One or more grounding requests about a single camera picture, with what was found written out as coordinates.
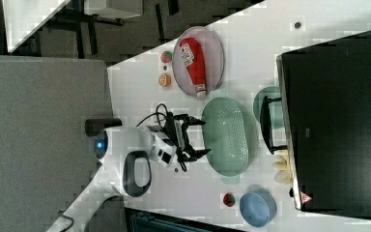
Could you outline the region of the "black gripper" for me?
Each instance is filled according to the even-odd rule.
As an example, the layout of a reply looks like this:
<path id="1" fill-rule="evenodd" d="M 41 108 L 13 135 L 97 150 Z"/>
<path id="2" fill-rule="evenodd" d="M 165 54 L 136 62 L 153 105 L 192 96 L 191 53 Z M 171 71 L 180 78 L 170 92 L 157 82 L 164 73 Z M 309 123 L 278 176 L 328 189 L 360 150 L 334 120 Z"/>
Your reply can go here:
<path id="1" fill-rule="evenodd" d="M 211 149 L 188 149 L 185 151 L 187 144 L 187 125 L 202 126 L 205 125 L 205 122 L 192 116 L 189 116 L 187 120 L 184 114 L 174 115 L 172 112 L 167 113 L 164 129 L 168 138 L 177 147 L 176 155 L 178 162 L 197 161 L 211 151 Z"/>

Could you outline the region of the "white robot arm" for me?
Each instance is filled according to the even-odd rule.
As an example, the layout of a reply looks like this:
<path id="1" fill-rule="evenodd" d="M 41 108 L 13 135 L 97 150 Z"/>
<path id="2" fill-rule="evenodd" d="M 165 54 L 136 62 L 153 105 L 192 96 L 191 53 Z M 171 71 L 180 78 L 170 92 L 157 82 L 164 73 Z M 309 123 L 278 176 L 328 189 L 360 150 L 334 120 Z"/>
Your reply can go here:
<path id="1" fill-rule="evenodd" d="M 153 181 L 152 162 L 163 167 L 177 162 L 186 169 L 188 162 L 209 153 L 207 149 L 194 149 L 187 134 L 190 126 L 203 126 L 204 121 L 188 114 L 157 111 L 153 115 L 157 118 L 153 124 L 141 121 L 135 126 L 119 125 L 101 131 L 103 138 L 96 142 L 99 169 L 46 232 L 84 232 L 107 199 L 144 195 Z"/>

